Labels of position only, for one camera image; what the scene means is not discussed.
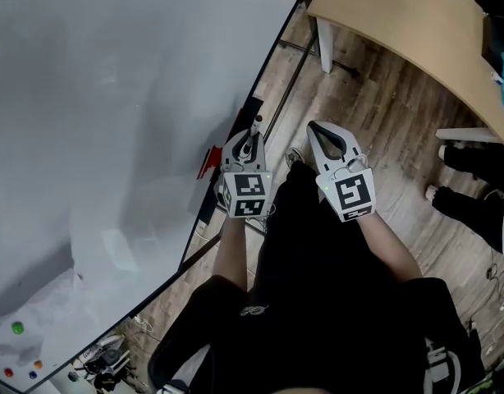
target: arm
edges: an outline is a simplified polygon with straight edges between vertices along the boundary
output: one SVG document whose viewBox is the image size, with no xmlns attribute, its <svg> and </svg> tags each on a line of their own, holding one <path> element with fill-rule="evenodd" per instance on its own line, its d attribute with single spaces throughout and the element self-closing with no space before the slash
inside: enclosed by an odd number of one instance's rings
<svg viewBox="0 0 504 394">
<path fill-rule="evenodd" d="M 378 213 L 362 216 L 358 223 L 370 250 L 391 270 L 397 281 L 422 277 L 415 258 Z"/>
<path fill-rule="evenodd" d="M 213 274 L 225 277 L 246 291 L 245 219 L 225 220 L 218 255 L 213 264 Z"/>
</svg>

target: wooden floor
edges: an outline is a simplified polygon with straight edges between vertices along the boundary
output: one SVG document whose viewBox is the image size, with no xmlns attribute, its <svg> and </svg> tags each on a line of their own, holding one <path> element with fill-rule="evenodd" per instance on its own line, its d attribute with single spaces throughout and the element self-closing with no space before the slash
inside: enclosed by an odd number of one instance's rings
<svg viewBox="0 0 504 394">
<path fill-rule="evenodd" d="M 307 43 L 309 28 L 303 8 L 298 9 L 283 38 L 301 46 Z M 297 49 L 280 46 L 273 54 L 255 91 L 264 101 L 261 114 L 265 126 L 301 54 Z M 267 143 L 267 164 L 274 171 L 275 182 L 281 184 L 288 171 L 283 157 L 287 147 L 298 147 L 308 159 L 312 158 L 305 132 L 310 120 L 330 121 L 352 131 L 373 168 L 378 211 L 417 258 L 424 275 L 447 282 L 465 323 L 494 289 L 485 277 L 492 254 L 472 231 L 435 211 L 424 198 L 424 191 L 428 184 L 438 184 L 467 195 L 478 194 L 483 182 L 452 171 L 438 159 L 441 142 L 434 132 L 439 127 L 481 123 L 434 79 L 351 32 L 337 30 L 334 59 L 358 68 L 360 77 L 352 79 L 337 66 L 326 75 L 319 60 L 309 56 Z M 218 232 L 222 220 L 223 215 L 216 211 L 210 224 L 198 226 L 191 253 Z M 261 243 L 262 237 L 247 229 L 250 283 Z M 144 310 L 141 317 L 151 323 L 153 333 L 141 332 L 134 323 L 123 328 L 131 339 L 142 381 L 147 378 L 149 354 L 157 345 L 154 337 L 163 336 L 190 293 L 210 276 L 215 251 Z M 504 257 L 494 254 L 494 260 L 499 272 L 504 270 Z M 504 313 L 499 307 L 494 296 L 475 315 L 486 366 L 504 356 Z"/>
</svg>

